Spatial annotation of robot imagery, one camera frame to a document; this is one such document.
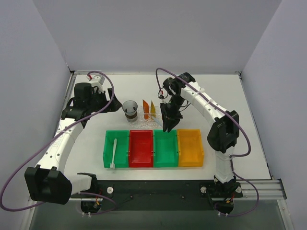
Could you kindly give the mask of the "clear textured holder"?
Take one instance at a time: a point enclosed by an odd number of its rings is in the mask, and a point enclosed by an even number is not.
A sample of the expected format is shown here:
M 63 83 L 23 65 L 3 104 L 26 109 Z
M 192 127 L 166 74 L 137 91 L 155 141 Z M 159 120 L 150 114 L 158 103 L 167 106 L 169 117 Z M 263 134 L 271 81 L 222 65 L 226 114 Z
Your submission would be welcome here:
M 162 114 L 159 106 L 155 107 L 156 109 L 156 118 L 163 123 L 162 121 Z M 159 126 L 154 120 L 151 120 L 150 115 L 149 119 L 145 120 L 143 117 L 143 106 L 138 111 L 138 126 L 140 128 L 147 128 L 147 129 L 162 129 L 163 127 Z

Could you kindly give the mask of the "yellow toothpaste tube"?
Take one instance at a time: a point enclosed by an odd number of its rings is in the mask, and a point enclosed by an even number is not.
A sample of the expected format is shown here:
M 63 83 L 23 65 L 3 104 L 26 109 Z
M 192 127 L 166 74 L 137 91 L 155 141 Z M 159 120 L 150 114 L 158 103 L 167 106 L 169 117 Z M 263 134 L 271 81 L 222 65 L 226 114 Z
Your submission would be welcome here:
M 151 101 L 151 107 L 150 107 L 150 118 L 151 120 L 156 119 L 156 109 L 153 101 Z

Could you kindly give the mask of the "orange toothpaste tube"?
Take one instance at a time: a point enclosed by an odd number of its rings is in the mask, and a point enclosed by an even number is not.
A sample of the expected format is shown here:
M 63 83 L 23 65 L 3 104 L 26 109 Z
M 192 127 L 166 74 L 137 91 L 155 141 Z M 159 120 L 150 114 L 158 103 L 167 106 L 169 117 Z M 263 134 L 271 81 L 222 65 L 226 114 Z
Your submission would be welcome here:
M 142 100 L 142 105 L 143 105 L 143 117 L 145 120 L 149 119 L 149 105 L 145 100 Z

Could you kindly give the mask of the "dark smoky plastic cup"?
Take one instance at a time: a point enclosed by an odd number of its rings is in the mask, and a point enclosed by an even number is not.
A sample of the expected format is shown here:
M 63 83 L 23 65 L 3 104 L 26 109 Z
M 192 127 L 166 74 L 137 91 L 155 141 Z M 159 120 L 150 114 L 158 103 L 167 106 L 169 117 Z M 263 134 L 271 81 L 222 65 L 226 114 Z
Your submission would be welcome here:
M 122 105 L 125 117 L 128 122 L 134 122 L 138 118 L 138 104 L 133 100 L 125 101 Z

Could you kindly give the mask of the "white toothbrush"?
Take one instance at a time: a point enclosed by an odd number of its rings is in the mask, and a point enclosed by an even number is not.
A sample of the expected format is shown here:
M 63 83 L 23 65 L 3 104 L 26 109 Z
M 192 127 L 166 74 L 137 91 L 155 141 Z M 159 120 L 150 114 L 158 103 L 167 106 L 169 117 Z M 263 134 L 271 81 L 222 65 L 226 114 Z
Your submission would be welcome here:
M 115 138 L 113 141 L 113 150 L 112 150 L 112 161 L 110 164 L 111 169 L 115 169 L 115 154 L 116 154 L 116 147 L 117 147 L 117 139 Z

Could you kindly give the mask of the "light blue toothbrush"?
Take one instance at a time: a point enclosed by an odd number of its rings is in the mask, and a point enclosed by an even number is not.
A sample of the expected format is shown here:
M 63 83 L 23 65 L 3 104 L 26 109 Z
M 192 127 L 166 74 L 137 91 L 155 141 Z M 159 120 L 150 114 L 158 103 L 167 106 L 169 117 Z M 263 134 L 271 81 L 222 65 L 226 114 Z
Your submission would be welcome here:
M 152 120 L 154 120 L 159 126 L 163 126 L 163 124 L 154 116 L 152 116 Z

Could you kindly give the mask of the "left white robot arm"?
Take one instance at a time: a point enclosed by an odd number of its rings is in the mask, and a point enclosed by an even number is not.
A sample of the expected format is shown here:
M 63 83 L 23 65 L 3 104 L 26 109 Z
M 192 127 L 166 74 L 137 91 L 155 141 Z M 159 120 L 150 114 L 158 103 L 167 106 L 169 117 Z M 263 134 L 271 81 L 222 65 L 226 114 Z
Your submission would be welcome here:
M 103 89 L 108 76 L 90 71 L 87 81 L 77 83 L 63 109 L 54 140 L 44 148 L 46 151 L 35 167 L 24 173 L 30 197 L 34 201 L 64 205 L 72 195 L 83 192 L 87 197 L 98 193 L 95 174 L 79 172 L 65 175 L 64 169 L 77 137 L 91 117 L 101 113 L 116 112 L 122 105 L 115 96 L 114 86 Z

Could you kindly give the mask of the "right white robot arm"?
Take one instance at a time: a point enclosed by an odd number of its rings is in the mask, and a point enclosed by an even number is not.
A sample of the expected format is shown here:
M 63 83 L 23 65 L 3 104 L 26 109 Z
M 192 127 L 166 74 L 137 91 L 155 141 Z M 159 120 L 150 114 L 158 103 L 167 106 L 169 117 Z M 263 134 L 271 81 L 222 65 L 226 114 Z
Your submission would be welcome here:
M 177 78 L 167 78 L 162 87 L 171 96 L 169 102 L 160 103 L 163 131 L 170 132 L 183 118 L 180 108 L 184 101 L 193 105 L 211 125 L 207 141 L 216 155 L 214 180 L 224 190 L 229 189 L 236 182 L 230 155 L 239 137 L 239 129 L 234 124 L 239 122 L 238 113 L 216 103 L 187 72 Z

